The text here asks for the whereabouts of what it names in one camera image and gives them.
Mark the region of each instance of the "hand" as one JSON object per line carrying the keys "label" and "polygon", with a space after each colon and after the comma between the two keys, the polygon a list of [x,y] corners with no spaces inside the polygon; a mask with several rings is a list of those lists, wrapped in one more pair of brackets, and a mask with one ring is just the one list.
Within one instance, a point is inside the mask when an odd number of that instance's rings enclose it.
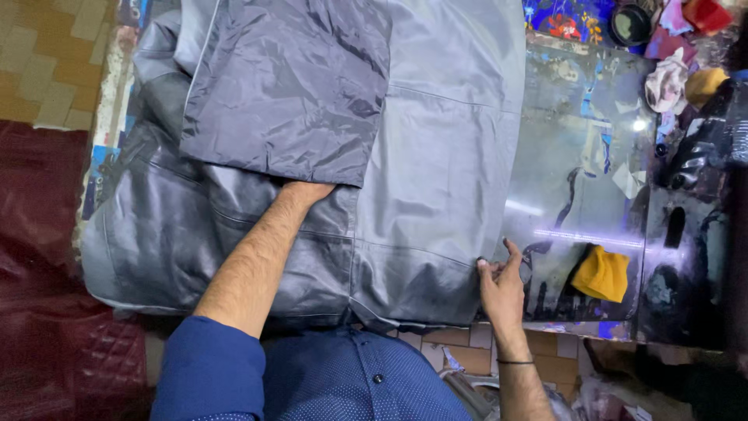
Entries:
{"label": "hand", "polygon": [[480,299],[483,310],[491,320],[499,351],[505,360],[526,360],[529,356],[527,337],[522,330],[524,285],[519,277],[522,253],[512,242],[504,239],[509,260],[489,263],[478,259]]}
{"label": "hand", "polygon": [[306,181],[289,181],[280,189],[280,195],[288,195],[293,200],[311,206],[324,199],[335,188],[335,184],[309,183]]}

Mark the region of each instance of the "shirt sleeve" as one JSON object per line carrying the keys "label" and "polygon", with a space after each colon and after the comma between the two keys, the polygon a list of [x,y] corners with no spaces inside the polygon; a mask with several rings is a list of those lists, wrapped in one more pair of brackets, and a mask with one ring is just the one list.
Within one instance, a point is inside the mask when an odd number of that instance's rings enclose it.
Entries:
{"label": "shirt sleeve", "polygon": [[206,317],[188,317],[166,344],[151,419],[225,413],[262,419],[264,371],[259,340]]}

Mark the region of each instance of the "hairy arm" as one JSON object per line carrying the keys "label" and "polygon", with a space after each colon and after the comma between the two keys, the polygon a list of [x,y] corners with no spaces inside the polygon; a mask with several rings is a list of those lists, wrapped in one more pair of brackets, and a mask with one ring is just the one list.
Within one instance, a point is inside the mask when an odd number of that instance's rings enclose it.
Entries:
{"label": "hairy arm", "polygon": [[553,421],[556,417],[535,364],[501,362],[533,360],[522,330],[524,292],[519,278],[522,254],[513,242],[505,239],[504,245],[509,249],[506,263],[478,260],[481,301],[494,328],[500,361],[501,417],[510,421]]}
{"label": "hairy arm", "polygon": [[284,185],[218,269],[194,315],[259,338],[301,222],[309,208],[333,188],[302,181]]}

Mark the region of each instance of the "tiled floor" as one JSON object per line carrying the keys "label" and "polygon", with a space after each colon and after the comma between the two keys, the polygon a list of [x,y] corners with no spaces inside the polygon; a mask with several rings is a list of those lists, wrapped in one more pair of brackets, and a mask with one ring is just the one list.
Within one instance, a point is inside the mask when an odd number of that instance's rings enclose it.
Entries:
{"label": "tiled floor", "polygon": [[[571,402],[577,376],[592,374],[592,364],[581,340],[575,335],[525,332],[540,379]],[[444,347],[447,347],[466,372],[475,375],[498,373],[496,345],[490,325],[474,324],[469,330],[442,329],[424,336],[396,331],[389,334],[419,349],[437,372],[449,367],[444,356]]]}
{"label": "tiled floor", "polygon": [[0,0],[0,119],[89,130],[116,0]]}

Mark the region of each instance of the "black bowl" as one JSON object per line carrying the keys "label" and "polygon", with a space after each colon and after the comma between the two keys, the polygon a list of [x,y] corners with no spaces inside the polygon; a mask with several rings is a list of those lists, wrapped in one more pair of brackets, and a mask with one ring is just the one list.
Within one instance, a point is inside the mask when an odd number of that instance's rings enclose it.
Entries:
{"label": "black bowl", "polygon": [[[616,25],[616,17],[626,16],[631,21],[628,36],[621,33]],[[610,18],[610,33],[614,41],[622,46],[636,46],[649,41],[652,33],[652,22],[649,14],[636,4],[621,4],[613,11]]]}

